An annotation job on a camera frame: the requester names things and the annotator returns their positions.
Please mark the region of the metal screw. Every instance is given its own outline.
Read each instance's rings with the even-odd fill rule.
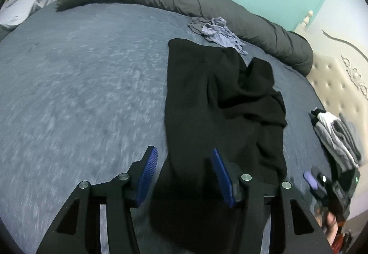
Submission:
[[[86,188],[87,186],[88,186],[88,182],[80,182],[79,184],[78,184],[78,186],[79,186],[79,188]]]
[[[290,189],[291,188],[291,183],[290,182],[283,182],[282,184],[281,184],[281,186],[283,187],[283,188],[285,188],[285,189]]]
[[[119,175],[119,180],[124,181],[124,180],[128,180],[129,179],[129,174],[128,173],[121,173]]]
[[[248,182],[248,181],[250,181],[252,179],[252,177],[249,174],[243,174],[241,176],[241,178],[242,178],[242,180],[244,180],[246,182]]]

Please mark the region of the folded clothes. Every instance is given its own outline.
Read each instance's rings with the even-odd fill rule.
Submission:
[[[332,123],[332,130],[342,141],[346,149],[351,153],[354,162],[359,164],[359,162],[361,161],[361,155],[360,153],[353,151],[353,149],[351,148],[351,139],[349,137],[350,134],[348,133],[345,124],[341,120],[334,120],[334,122]]]
[[[350,160],[345,153],[334,143],[326,128],[319,121],[313,126],[314,131],[326,147],[327,151],[332,155],[336,163],[341,167],[343,172],[352,169]]]
[[[311,113],[314,116],[312,124],[316,134],[342,171],[358,168],[359,160],[350,143],[347,142],[351,135],[347,137],[347,129],[343,122],[330,112],[321,109],[315,109]],[[338,129],[334,127],[334,122],[338,124]]]
[[[247,54],[246,46],[226,25],[222,17],[214,17],[211,20],[202,17],[192,17],[188,27],[193,33],[203,36],[209,42],[215,42],[223,47],[232,47],[239,54]]]
[[[360,161],[360,164],[363,165],[365,163],[364,160],[364,148],[362,141],[360,140],[359,133],[354,123],[349,121],[343,114],[339,114],[339,117],[342,123],[345,125],[347,129],[347,134],[349,135],[348,142],[350,143],[350,147],[352,151],[356,154],[356,157]]]

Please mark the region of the black bracket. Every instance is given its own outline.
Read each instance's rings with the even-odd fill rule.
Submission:
[[[225,202],[241,210],[232,254],[261,252],[266,205],[271,208],[269,253],[332,254],[322,229],[291,183],[259,182],[250,174],[242,174],[238,165],[227,161],[216,149],[212,166]]]
[[[101,254],[100,205],[106,205],[110,254],[139,254],[130,208],[144,201],[157,164],[157,149],[110,182],[80,182],[51,223],[36,254]]]

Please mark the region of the bed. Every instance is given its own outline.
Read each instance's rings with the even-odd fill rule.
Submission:
[[[91,3],[63,12],[55,8],[52,3],[34,13],[0,42],[0,217],[24,253],[36,252],[78,182],[111,180],[139,160],[148,145],[159,151],[157,179],[167,155],[167,43],[185,38],[214,46],[188,28],[190,17],[174,12],[123,3]],[[296,32],[313,48],[307,24],[308,18]],[[330,176],[331,168],[308,113],[323,106],[338,111],[332,105],[336,100],[326,98],[327,92],[313,83],[318,76],[327,80],[319,66],[331,61],[316,54],[306,79],[259,47],[246,46],[246,63],[257,57],[272,66],[274,88],[286,106],[288,180],[313,211],[315,200],[302,173],[318,165]],[[365,134],[364,95],[344,70],[331,76],[331,82],[341,78],[346,83],[344,93],[351,94],[352,103],[345,105],[359,105],[356,115],[351,110],[347,114],[355,116]],[[359,191],[366,184],[362,179]],[[149,202],[150,195],[132,211],[141,253],[191,253],[152,230]],[[108,248],[105,224],[102,213],[103,253]],[[264,236],[269,236],[269,224]],[[264,239],[263,253],[267,247]]]
[[[310,32],[310,11],[295,32],[305,37],[313,49],[313,65],[307,76],[327,111],[346,115],[357,127],[365,149],[365,163],[354,197],[368,190],[368,53],[359,42],[335,33],[328,25]]]

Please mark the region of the white wall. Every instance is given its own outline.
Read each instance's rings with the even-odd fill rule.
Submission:
[[[359,42],[367,53],[368,5],[364,0],[325,0],[308,31],[316,33],[325,27]]]
[[[368,54],[368,5],[364,0],[325,0],[309,25],[308,32],[322,35],[322,29],[331,36],[353,43],[363,53]],[[357,57],[349,57],[349,59],[353,67],[361,73],[365,84],[368,84],[368,63],[360,54],[356,53],[356,55]],[[368,191],[352,199],[349,218],[367,210]]]

